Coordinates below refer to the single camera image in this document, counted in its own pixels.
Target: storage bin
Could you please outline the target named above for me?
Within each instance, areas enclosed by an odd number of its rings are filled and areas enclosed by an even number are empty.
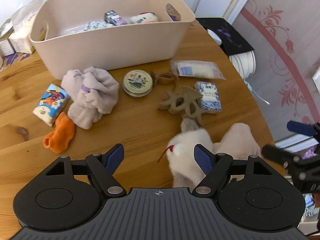
[[[173,21],[167,6],[179,13]],[[160,22],[132,24],[75,34],[89,21],[102,21],[114,10],[124,19],[153,12]],[[182,0],[47,0],[36,15],[30,39],[54,78],[70,69],[106,70],[173,57],[195,16]],[[46,39],[41,29],[47,26]]]

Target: hello kitty plush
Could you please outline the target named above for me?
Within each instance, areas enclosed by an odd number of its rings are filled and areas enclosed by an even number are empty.
[[[154,13],[142,13],[137,16],[130,17],[130,22],[135,23],[154,23],[158,22],[158,17]]]

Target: metal bolt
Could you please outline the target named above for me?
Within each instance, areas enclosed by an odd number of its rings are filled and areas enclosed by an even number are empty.
[[[211,192],[211,189],[206,186],[201,186],[196,188],[196,192],[199,194],[209,194]]]
[[[300,180],[304,180],[306,178],[306,176],[307,175],[304,172],[302,172],[302,173],[299,174],[299,179]]]
[[[123,191],[123,188],[118,187],[118,186],[112,186],[108,188],[108,192],[110,194],[120,194]]]
[[[297,163],[299,160],[300,160],[300,157],[299,157],[299,156],[293,157],[293,161],[294,161],[295,163]]]

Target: wooden table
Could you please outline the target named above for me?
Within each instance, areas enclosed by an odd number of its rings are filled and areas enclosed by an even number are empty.
[[[223,112],[203,116],[204,127],[213,142],[221,140],[230,126],[244,122],[262,147],[273,143],[262,114],[244,82],[219,46],[198,24],[190,27],[175,59],[213,61],[226,77],[215,80]],[[110,73],[121,84],[133,69],[157,73],[169,70],[170,61],[113,70]],[[193,86],[196,79],[180,78],[180,83]],[[15,194],[57,155],[42,146],[44,135],[52,128],[32,110],[50,83],[60,85],[47,71],[37,53],[0,72],[0,239],[10,238],[20,228],[12,210]],[[111,114],[106,114],[90,130],[77,128],[64,155],[71,159],[100,152],[116,143],[124,144],[125,159],[115,178],[130,187],[171,187],[168,161],[157,160],[166,144],[180,132],[181,117],[157,109],[170,86],[157,85],[143,98],[132,98],[120,87],[119,101]]]

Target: gray ribbed plate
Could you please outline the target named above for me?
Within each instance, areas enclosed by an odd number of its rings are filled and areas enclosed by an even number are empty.
[[[88,223],[64,232],[21,229],[14,240],[300,240],[296,228],[258,233],[226,220],[212,200],[197,198],[187,188],[133,188],[125,197],[110,199]]]

